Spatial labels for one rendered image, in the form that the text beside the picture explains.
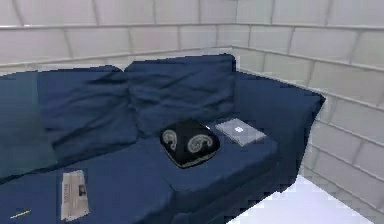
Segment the black paisley cushion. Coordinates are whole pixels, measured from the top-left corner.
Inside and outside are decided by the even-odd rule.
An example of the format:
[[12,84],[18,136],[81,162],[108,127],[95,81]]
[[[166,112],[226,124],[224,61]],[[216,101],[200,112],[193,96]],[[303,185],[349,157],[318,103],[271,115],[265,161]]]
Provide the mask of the black paisley cushion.
[[220,148],[218,136],[193,119],[163,128],[159,140],[170,160],[181,169],[204,163]]

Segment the teal blue cushion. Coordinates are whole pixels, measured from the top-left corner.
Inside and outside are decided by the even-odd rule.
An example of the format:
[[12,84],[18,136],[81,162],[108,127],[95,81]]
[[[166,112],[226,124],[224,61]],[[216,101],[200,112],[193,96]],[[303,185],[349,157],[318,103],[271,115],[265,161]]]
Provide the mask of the teal blue cushion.
[[40,113],[37,78],[33,71],[0,76],[0,182],[57,163]]

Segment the grey closed laptop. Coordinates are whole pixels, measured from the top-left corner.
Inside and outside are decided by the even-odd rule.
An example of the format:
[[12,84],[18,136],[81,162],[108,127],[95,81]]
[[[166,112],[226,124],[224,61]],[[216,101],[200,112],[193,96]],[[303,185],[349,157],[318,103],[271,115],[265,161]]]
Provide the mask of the grey closed laptop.
[[238,143],[240,146],[245,146],[266,137],[263,132],[248,125],[238,118],[217,124],[215,128],[234,142]]

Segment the dark blue sofa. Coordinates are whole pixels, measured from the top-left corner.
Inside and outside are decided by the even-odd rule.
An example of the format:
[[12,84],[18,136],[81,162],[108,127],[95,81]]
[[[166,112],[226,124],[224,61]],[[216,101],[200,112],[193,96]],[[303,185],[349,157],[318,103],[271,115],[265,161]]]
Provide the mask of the dark blue sofa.
[[[295,182],[324,104],[318,93],[238,71],[230,54],[33,72],[57,163],[0,182],[0,224],[226,224]],[[234,118],[266,137],[240,146],[215,128]],[[220,148],[181,169],[159,135],[189,119]],[[76,170],[90,212],[63,221],[63,174]]]

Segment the yellow pencil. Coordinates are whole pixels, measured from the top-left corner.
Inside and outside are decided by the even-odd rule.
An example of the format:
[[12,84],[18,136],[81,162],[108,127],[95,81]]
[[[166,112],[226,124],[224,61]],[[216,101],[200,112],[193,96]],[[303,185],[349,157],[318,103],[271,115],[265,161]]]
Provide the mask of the yellow pencil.
[[26,214],[29,214],[30,212],[31,212],[31,210],[26,210],[26,211],[17,213],[17,214],[15,214],[15,215],[11,216],[10,219],[15,219],[15,218],[24,216],[24,215],[26,215]]

